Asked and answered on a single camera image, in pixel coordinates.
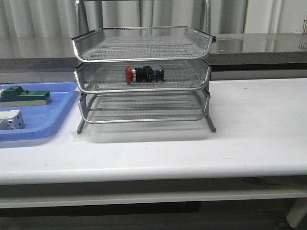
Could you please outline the grey metal rack frame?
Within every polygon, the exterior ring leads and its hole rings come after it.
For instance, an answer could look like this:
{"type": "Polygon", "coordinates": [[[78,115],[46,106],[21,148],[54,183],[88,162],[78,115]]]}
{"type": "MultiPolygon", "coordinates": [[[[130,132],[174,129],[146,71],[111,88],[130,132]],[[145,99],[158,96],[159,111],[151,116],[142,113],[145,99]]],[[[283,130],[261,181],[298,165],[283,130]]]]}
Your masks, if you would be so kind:
{"type": "MultiPolygon", "coordinates": [[[[89,31],[89,26],[88,26],[88,20],[87,20],[87,14],[86,14],[86,8],[85,8],[85,0],[76,0],[75,1],[75,7],[76,7],[76,17],[77,17],[77,33],[81,35],[82,32],[82,26],[81,26],[81,18],[83,18],[83,24],[84,24],[84,29],[89,33],[92,31],[89,31]]],[[[210,0],[202,0],[201,1],[201,11],[200,11],[200,29],[203,28],[203,25],[205,23],[205,31],[209,32],[211,31],[211,1],[210,0]]],[[[213,121],[210,118],[209,115],[209,100],[210,100],[210,92],[209,92],[209,80],[211,77],[211,67],[208,67],[207,73],[206,73],[206,78],[205,78],[205,83],[206,86],[203,89],[204,92],[207,95],[207,102],[205,105],[205,119],[209,125],[210,130],[214,133],[216,132],[216,128],[213,124],[213,121]]],[[[84,124],[86,120],[84,118],[87,118],[87,114],[83,116],[83,108],[81,105],[81,102],[78,102],[78,107],[81,112],[82,119],[80,121],[80,124],[77,128],[77,133],[80,134],[83,130],[84,124]]]]}

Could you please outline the green and beige component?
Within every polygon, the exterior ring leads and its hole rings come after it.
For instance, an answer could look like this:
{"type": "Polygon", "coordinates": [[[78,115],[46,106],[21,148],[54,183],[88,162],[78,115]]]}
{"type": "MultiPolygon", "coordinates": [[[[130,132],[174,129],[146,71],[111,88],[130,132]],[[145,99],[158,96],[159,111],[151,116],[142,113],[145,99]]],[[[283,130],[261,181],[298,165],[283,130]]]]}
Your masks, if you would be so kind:
{"type": "Polygon", "coordinates": [[[21,86],[11,86],[1,91],[1,107],[46,105],[51,101],[49,91],[24,90],[21,86]]]}

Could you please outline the grey pleated curtain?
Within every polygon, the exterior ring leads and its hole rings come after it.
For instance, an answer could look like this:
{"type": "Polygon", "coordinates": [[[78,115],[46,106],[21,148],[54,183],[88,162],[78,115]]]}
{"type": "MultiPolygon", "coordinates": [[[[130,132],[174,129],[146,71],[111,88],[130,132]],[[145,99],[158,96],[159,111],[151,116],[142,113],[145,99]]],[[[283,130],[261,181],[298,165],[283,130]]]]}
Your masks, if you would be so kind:
{"type": "MultiPolygon", "coordinates": [[[[89,30],[103,27],[190,26],[200,29],[199,0],[116,0],[85,4],[89,30]]],[[[211,34],[299,34],[307,18],[304,0],[213,0],[211,34]]],[[[74,37],[72,0],[3,0],[0,35],[74,37]]]]}

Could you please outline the red emergency stop button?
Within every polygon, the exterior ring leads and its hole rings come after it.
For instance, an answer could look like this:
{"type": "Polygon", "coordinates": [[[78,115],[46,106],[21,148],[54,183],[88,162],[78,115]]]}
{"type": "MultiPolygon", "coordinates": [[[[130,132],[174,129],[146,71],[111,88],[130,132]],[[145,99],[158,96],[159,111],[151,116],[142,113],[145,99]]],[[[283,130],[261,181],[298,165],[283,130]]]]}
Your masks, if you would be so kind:
{"type": "Polygon", "coordinates": [[[164,82],[164,68],[162,66],[143,66],[142,68],[133,68],[126,66],[126,83],[134,82],[164,82]]]}

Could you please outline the blue plastic tray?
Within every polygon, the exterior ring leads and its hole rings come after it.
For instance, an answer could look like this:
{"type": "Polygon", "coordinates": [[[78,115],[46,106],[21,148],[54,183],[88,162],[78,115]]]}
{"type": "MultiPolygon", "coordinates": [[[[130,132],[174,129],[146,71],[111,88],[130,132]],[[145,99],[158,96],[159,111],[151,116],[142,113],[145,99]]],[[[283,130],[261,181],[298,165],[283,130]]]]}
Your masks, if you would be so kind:
{"type": "Polygon", "coordinates": [[[0,131],[0,147],[13,148],[40,145],[55,135],[80,95],[77,84],[69,82],[21,83],[24,90],[51,93],[47,105],[2,107],[1,111],[21,110],[24,125],[20,129],[0,131]]]}

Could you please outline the white table leg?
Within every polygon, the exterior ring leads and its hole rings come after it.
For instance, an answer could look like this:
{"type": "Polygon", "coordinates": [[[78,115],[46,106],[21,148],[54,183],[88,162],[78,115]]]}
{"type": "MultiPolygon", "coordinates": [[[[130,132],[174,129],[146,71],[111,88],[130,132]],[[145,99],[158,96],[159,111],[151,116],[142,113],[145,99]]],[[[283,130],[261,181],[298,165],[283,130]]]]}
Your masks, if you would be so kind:
{"type": "Polygon", "coordinates": [[[291,228],[296,228],[307,214],[307,199],[298,198],[286,215],[286,220],[291,228]]]}

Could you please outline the white terminal block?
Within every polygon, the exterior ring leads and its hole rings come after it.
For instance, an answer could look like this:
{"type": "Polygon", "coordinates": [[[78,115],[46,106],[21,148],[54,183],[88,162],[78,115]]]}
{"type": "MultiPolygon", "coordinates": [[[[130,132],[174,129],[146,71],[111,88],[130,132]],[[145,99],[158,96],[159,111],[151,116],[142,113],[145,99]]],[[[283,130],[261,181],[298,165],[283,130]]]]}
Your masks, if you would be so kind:
{"type": "Polygon", "coordinates": [[[0,129],[11,130],[24,127],[24,119],[21,110],[10,110],[0,112],[0,129]]]}

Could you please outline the mesh rack tray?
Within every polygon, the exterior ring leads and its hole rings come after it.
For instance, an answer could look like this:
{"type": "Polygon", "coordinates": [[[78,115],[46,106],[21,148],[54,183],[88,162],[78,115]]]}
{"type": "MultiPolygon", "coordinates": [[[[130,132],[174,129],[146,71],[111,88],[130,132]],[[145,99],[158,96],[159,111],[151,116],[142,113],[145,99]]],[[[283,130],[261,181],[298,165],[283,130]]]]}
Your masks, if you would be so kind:
{"type": "Polygon", "coordinates": [[[196,91],[84,94],[78,102],[90,124],[194,121],[205,117],[207,94],[196,91]]]}
{"type": "Polygon", "coordinates": [[[79,89],[86,94],[107,92],[145,92],[199,90],[209,84],[211,67],[203,60],[164,60],[144,62],[83,63],[74,72],[79,89]],[[148,79],[131,83],[126,81],[126,67],[152,70],[164,69],[162,80],[148,79]]]}
{"type": "Polygon", "coordinates": [[[213,36],[188,26],[100,28],[72,39],[83,63],[201,59],[213,36]]]}

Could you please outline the grey stone counter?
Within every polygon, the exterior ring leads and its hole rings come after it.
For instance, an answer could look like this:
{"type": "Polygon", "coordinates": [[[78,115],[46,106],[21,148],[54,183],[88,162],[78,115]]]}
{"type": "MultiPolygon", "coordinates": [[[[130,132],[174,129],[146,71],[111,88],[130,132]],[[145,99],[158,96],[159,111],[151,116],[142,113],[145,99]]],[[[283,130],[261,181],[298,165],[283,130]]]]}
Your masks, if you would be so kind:
{"type": "MultiPolygon", "coordinates": [[[[305,78],[302,34],[218,34],[207,62],[213,81],[305,78]]],[[[0,40],[1,83],[73,81],[78,65],[69,37],[0,40]]]]}

